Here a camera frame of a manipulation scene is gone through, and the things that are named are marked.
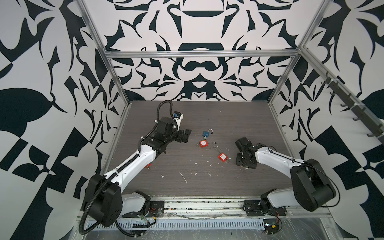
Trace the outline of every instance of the hook rack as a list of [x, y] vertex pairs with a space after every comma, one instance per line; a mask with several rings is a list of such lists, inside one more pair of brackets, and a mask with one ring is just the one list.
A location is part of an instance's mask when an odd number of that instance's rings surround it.
[[344, 102], [342, 107], [348, 107], [355, 115], [354, 121], [361, 121], [370, 131], [368, 137], [377, 137], [384, 145], [384, 126], [382, 121], [367, 106], [360, 101], [345, 85], [338, 79], [328, 77], [322, 84], [327, 84], [331, 89], [331, 95], [337, 95]]

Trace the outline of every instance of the zip tie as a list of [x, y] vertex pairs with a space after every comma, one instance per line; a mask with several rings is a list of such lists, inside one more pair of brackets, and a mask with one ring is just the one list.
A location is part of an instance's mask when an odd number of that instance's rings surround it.
[[352, 108], [356, 107], [357, 105], [364, 105], [364, 103], [354, 103], [350, 110], [352, 110]]

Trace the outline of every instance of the white robot arm segment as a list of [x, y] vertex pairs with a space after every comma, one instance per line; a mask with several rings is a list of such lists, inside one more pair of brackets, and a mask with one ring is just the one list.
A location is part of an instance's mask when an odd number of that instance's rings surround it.
[[277, 171], [283, 173], [287, 177], [291, 178], [290, 169], [294, 166], [300, 166], [304, 163], [301, 159], [295, 159], [295, 162], [290, 161], [291, 157], [278, 153], [272, 153], [269, 147], [259, 148], [255, 152], [256, 161], [261, 164], [268, 165]]
[[[124, 162], [118, 165], [114, 170], [107, 172], [106, 178], [109, 178], [114, 172], [130, 161], [135, 157], [136, 154], [139, 154], [139, 151], [133, 153], [129, 158], [127, 158]], [[156, 152], [152, 149], [152, 147], [148, 145], [141, 146], [141, 153], [139, 156], [131, 162], [128, 166], [126, 166], [121, 172], [118, 172], [118, 175], [115, 176], [111, 182], [119, 183], [119, 187], [121, 192], [127, 187], [129, 182], [149, 163], [153, 162], [156, 158]]]

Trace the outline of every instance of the metal rail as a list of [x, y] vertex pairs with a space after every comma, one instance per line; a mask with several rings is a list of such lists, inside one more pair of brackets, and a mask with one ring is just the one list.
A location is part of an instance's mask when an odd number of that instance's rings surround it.
[[105, 56], [103, 42], [100, 39], [100, 35], [98, 34], [98, 32], [96, 30], [95, 24], [92, 21], [91, 15], [87, 9], [87, 6], [86, 6], [84, 0], [75, 0], [75, 2], [77, 3], [77, 6], [78, 6], [79, 11], [81, 13], [81, 16], [83, 18], [83, 21], [84, 21], [85, 25], [87, 26], [93, 41], [96, 44], [96, 47], [100, 53], [101, 59], [103, 60], [104, 65], [107, 68], [108, 72], [111, 74], [113, 83], [115, 84], [122, 100], [124, 101], [124, 104], [126, 106], [128, 106], [129, 99], [128, 99], [127, 95], [125, 94], [125, 91], [121, 85], [120, 78], [116, 74], [114, 67], [112, 66], [110, 60]]
[[202, 58], [295, 56], [295, 49], [286, 50], [204, 50], [204, 51], [105, 51], [107, 58]]
[[[333, 2], [333, 0], [323, 0], [313, 17], [310, 25], [308, 26], [307, 31], [305, 32], [303, 38], [301, 39], [299, 45], [297, 46], [297, 50], [302, 48], [303, 46], [306, 46], [307, 43], [311, 40], [315, 30], [320, 25], [321, 21], [324, 18], [325, 12], [328, 9], [328, 6]], [[279, 95], [281, 88], [284, 86], [285, 82], [288, 79], [289, 74], [292, 72], [293, 68], [296, 66], [296, 63], [298, 62], [300, 58], [300, 55], [296, 55], [294, 58], [291, 58], [290, 63], [285, 68], [282, 76], [280, 77], [279, 81], [277, 82], [276, 87], [274, 88], [271, 96], [268, 99], [268, 102], [270, 104], [273, 103], [273, 101], [276, 99], [276, 97]]]

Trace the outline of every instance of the metal ventilation grille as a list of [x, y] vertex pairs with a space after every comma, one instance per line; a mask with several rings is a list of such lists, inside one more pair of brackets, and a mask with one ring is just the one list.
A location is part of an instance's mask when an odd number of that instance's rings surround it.
[[[88, 227], [96, 221], [89, 221]], [[136, 220], [119, 220], [119, 225], [128, 230], [132, 230], [133, 223], [142, 223]], [[95, 229], [117, 230], [113, 223], [109, 227], [98, 225]], [[256, 229], [264, 230], [262, 219], [192, 219], [192, 220], [157, 220], [155, 225], [149, 227], [151, 230], [211, 230], [211, 229]], [[134, 228], [133, 230], [148, 230], [148, 228]]]

